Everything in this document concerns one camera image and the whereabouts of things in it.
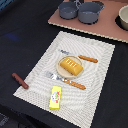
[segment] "yellow butter package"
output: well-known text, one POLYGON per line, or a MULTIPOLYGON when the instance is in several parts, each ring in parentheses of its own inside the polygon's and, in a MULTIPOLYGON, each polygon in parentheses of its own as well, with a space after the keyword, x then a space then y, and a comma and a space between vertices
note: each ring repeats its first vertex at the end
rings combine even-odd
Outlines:
POLYGON ((62 87, 53 86, 50 99, 50 109, 59 110, 62 87))
POLYGON ((83 70, 83 67, 80 64, 68 57, 60 63, 60 66, 72 73, 74 76, 77 76, 83 70))

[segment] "wooden handle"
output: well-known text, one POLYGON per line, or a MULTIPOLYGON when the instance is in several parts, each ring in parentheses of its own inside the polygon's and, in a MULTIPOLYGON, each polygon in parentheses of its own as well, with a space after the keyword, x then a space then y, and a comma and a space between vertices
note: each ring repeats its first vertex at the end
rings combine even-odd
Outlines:
POLYGON ((78 84, 78 83, 73 82, 73 81, 68 80, 68 79, 64 79, 64 82, 67 83, 67 84, 70 84, 70 85, 72 85, 72 86, 74 86, 74 87, 77 87, 77 88, 79 88, 79 89, 82 89, 82 90, 86 89, 84 85, 78 84))
POLYGON ((94 59, 94 58, 90 58, 90 57, 86 57, 86 56, 82 56, 82 55, 79 55, 78 57, 80 59, 91 61, 91 62, 94 62, 94 63, 97 63, 98 62, 98 60, 97 59, 94 59))
POLYGON ((16 81, 18 81, 19 84, 22 85, 22 87, 24 89, 28 89, 29 88, 29 86, 16 73, 13 73, 12 77, 15 78, 16 81))

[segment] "table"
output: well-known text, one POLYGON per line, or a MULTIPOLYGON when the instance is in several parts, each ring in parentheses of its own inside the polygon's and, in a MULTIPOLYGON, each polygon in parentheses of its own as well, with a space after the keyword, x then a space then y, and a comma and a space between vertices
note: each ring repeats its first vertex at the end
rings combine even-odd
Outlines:
POLYGON ((77 126, 13 96, 60 31, 115 45, 91 128, 128 126, 128 44, 49 25, 62 0, 15 0, 0 12, 0 104, 53 128, 77 126))

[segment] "striped placemat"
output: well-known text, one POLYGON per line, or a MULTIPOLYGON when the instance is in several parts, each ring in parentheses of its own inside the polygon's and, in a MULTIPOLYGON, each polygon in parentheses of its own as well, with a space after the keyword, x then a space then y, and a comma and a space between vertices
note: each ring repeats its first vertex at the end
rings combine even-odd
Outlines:
POLYGON ((28 90, 19 87, 14 96, 49 111, 81 128, 89 128, 96 110, 100 92, 114 51, 111 44, 59 32, 44 55, 28 74, 28 90), (56 62, 65 56, 58 49, 98 59, 98 63, 82 60, 84 72, 73 81, 86 86, 86 90, 67 85, 45 76, 45 71, 57 74, 56 62), (50 110, 49 101, 53 86, 62 87, 60 109, 50 110))

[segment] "fork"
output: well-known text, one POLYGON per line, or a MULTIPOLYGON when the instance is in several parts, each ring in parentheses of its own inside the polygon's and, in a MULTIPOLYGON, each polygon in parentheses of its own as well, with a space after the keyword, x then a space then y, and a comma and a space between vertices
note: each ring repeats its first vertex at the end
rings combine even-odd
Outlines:
POLYGON ((72 86, 74 86, 74 87, 77 87, 77 88, 79 88, 79 89, 82 89, 82 90, 86 89, 85 86, 82 85, 82 84, 78 84, 78 83, 73 82, 73 81, 71 81, 71 80, 68 80, 68 79, 66 79, 66 78, 60 78, 60 77, 57 76, 56 74, 53 74, 53 73, 51 73, 51 72, 49 72, 49 71, 46 71, 46 72, 45 72, 45 75, 46 75, 46 77, 48 77, 48 78, 51 78, 51 79, 53 79, 53 80, 61 80, 61 81, 63 81, 64 83, 67 83, 67 84, 72 85, 72 86))

